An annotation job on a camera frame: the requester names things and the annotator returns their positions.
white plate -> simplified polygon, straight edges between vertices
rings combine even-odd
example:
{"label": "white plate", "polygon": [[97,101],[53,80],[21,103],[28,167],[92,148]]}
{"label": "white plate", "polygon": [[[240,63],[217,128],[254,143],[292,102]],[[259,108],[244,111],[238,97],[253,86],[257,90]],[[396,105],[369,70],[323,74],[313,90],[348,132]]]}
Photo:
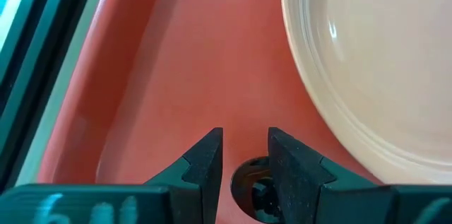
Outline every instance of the white plate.
{"label": "white plate", "polygon": [[338,140],[386,183],[452,183],[452,0],[282,0]]}

red surface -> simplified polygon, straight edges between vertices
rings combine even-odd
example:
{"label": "red surface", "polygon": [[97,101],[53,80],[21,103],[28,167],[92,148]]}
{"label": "red surface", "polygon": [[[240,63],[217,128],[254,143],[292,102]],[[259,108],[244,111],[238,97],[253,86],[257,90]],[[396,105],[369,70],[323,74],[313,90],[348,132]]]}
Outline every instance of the red surface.
{"label": "red surface", "polygon": [[104,0],[74,71],[40,182],[143,183],[214,126],[224,128],[217,223],[256,223],[230,193],[278,126],[373,177],[313,106],[280,0]]}

dark hole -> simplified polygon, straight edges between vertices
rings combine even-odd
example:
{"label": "dark hole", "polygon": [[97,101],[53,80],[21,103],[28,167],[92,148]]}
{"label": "dark hole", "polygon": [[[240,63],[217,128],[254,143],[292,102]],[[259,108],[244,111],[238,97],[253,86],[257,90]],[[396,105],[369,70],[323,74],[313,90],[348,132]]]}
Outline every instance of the dark hole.
{"label": "dark hole", "polygon": [[249,160],[237,168],[232,176],[231,192],[237,205],[255,220],[284,223],[268,157]]}

orange tray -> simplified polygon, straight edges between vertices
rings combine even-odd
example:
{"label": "orange tray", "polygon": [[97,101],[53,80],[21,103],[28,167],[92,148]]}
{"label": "orange tray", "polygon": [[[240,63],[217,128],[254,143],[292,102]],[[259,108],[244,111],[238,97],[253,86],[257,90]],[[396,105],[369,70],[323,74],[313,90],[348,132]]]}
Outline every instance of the orange tray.
{"label": "orange tray", "polygon": [[140,184],[224,128],[217,223],[257,223],[232,173],[278,126],[374,179],[339,144],[292,60],[280,0],[101,0],[39,182]]}

black plastic part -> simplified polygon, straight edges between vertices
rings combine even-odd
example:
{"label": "black plastic part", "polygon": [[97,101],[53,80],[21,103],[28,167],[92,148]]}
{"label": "black plastic part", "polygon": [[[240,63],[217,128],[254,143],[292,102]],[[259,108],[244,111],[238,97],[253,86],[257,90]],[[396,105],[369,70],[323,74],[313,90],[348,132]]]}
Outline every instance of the black plastic part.
{"label": "black plastic part", "polygon": [[200,192],[204,224],[215,223],[222,177],[222,128],[212,129],[197,144],[166,170],[146,184],[184,184],[195,186]]}
{"label": "black plastic part", "polygon": [[222,178],[222,128],[215,128],[184,154],[190,168],[182,179],[201,188],[204,224],[214,224]]}
{"label": "black plastic part", "polygon": [[321,186],[335,179],[323,156],[277,128],[268,130],[268,155],[285,222],[314,223]]}
{"label": "black plastic part", "polygon": [[214,224],[222,129],[144,185],[26,185],[0,196],[0,223]]}
{"label": "black plastic part", "polygon": [[286,223],[452,223],[452,186],[377,186],[276,128],[268,151]]}
{"label": "black plastic part", "polygon": [[[0,223],[173,223],[165,186],[25,185],[0,198]],[[178,193],[178,200],[190,200]]]}
{"label": "black plastic part", "polygon": [[241,164],[232,176],[231,193],[240,209],[262,223],[284,223],[268,156]]}

